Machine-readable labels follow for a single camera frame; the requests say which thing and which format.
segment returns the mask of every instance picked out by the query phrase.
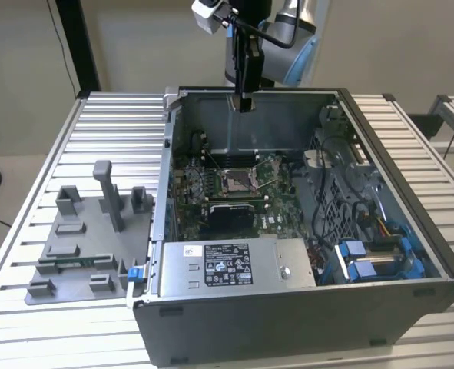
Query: circuit board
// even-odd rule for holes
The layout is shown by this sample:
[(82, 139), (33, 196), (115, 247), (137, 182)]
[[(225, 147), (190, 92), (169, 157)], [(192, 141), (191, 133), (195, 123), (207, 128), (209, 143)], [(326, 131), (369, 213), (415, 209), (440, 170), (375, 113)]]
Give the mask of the circuit board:
[(174, 171), (179, 241), (307, 238), (289, 167), (271, 154), (252, 168), (205, 168), (193, 159)]

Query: warning label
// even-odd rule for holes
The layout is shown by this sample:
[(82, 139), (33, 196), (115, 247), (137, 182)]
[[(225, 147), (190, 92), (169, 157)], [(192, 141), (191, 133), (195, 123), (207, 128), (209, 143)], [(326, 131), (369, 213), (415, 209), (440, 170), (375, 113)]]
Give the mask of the warning label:
[(209, 287), (252, 284), (249, 244), (204, 245), (204, 283)]

